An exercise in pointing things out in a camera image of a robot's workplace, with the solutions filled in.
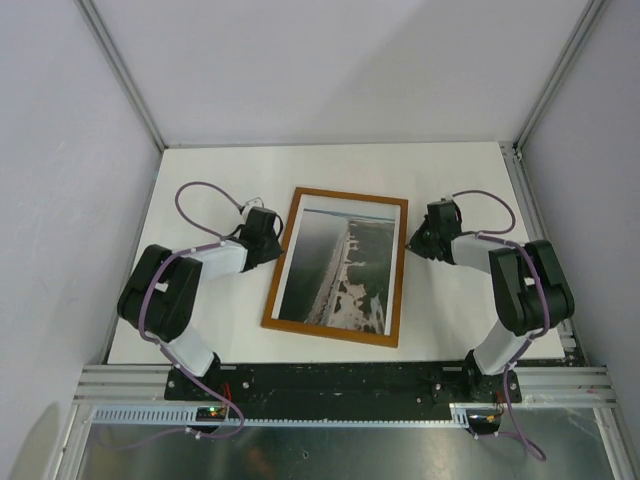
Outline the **right aluminium corner post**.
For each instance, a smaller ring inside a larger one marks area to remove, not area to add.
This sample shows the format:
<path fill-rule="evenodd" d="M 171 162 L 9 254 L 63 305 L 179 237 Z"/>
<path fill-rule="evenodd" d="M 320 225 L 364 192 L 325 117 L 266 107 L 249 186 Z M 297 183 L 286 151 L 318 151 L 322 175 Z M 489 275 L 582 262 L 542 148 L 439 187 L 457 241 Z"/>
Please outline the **right aluminium corner post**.
<path fill-rule="evenodd" d="M 522 151 L 532 137 L 609 5 L 610 1 L 607 0 L 590 0 L 586 3 L 523 126 L 513 141 L 512 146 L 515 151 Z"/>

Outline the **shiny metal floor sheet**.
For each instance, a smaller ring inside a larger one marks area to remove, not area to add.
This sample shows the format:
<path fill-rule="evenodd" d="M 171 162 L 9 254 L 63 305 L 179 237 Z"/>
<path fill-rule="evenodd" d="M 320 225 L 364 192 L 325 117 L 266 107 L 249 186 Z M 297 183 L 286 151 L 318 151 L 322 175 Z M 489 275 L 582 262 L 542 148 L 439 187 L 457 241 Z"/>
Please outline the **shiny metal floor sheet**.
<path fill-rule="evenodd" d="M 247 427 L 219 441 L 160 427 L 92 428 L 81 479 L 615 479 L 590 410 L 516 414 L 547 459 L 460 429 Z"/>

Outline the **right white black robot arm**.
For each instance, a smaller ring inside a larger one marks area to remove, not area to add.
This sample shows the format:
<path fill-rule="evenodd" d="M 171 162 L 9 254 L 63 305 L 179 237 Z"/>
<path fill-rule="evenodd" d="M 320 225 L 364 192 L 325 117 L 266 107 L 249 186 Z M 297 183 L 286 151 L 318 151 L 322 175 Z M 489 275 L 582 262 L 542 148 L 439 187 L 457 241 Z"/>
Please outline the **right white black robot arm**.
<path fill-rule="evenodd" d="M 427 205 L 407 250 L 421 258 L 469 267 L 490 276 L 497 321 L 470 350 L 458 371 L 430 371 L 437 403 L 491 402 L 518 391 L 512 373 L 531 344 L 571 317 L 575 301 L 550 242 L 520 244 L 483 232 L 462 230 L 453 200 Z"/>

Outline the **aluminium front rail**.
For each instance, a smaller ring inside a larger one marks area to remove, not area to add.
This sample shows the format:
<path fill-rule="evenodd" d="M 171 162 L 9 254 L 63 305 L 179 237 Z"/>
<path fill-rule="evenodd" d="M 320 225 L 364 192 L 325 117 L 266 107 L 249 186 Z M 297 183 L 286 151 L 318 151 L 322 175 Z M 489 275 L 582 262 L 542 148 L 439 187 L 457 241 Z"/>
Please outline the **aluminium front rail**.
<path fill-rule="evenodd" d="M 160 405 L 167 365 L 89 365 L 80 376 L 74 404 Z M 605 367 L 519 367 L 516 373 L 529 408 L 616 408 L 618 399 Z"/>

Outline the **left aluminium corner post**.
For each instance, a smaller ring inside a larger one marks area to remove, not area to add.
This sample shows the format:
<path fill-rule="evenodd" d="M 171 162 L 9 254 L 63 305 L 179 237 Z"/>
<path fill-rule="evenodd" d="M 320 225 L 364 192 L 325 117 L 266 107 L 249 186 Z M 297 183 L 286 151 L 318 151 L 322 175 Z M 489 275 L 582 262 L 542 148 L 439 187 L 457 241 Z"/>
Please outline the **left aluminium corner post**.
<path fill-rule="evenodd" d="M 156 150 L 163 153 L 166 143 L 162 134 L 97 5 L 91 0 L 75 0 L 74 4 L 147 136 Z"/>

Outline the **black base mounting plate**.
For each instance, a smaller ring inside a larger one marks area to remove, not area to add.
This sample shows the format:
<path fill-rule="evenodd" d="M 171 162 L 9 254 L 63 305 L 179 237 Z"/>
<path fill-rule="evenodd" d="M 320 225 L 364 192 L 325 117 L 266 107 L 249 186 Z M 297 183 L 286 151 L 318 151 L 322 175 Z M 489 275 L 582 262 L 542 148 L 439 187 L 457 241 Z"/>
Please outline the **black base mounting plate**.
<path fill-rule="evenodd" d="M 171 369 L 164 397 L 209 402 L 228 394 L 248 420 L 448 420 L 451 403 L 522 400 L 519 380 L 485 376 L 463 361 L 223 364 L 194 385 Z"/>

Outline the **aluminium corner post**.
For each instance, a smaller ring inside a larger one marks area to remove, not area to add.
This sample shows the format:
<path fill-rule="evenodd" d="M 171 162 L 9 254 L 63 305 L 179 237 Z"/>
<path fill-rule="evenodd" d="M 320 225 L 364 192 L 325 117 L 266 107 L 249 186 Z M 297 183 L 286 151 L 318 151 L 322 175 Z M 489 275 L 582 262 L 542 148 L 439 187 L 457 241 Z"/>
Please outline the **aluminium corner post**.
<path fill-rule="evenodd" d="M 162 134 L 97 5 L 91 0 L 75 0 L 74 4 L 147 136 L 156 150 L 163 153 L 166 143 Z"/>
<path fill-rule="evenodd" d="M 609 5 L 610 1 L 607 0 L 590 0 L 586 3 L 523 126 L 513 141 L 512 146 L 515 151 L 522 151 L 532 137 Z"/>

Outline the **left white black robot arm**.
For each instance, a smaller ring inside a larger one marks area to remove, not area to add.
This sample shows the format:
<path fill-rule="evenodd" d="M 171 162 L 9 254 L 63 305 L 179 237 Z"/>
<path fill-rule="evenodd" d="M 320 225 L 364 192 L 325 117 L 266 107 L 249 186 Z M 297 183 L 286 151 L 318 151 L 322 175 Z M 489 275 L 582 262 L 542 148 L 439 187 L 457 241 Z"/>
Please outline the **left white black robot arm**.
<path fill-rule="evenodd" d="M 221 376 L 214 370 L 218 355 L 190 325 L 200 285 L 250 271 L 283 253 L 284 224 L 276 212 L 254 206 L 243 218 L 231 235 L 214 244 L 177 252 L 148 246 L 117 302 L 118 316 L 187 373 L 187 389 L 202 400 L 219 392 Z"/>

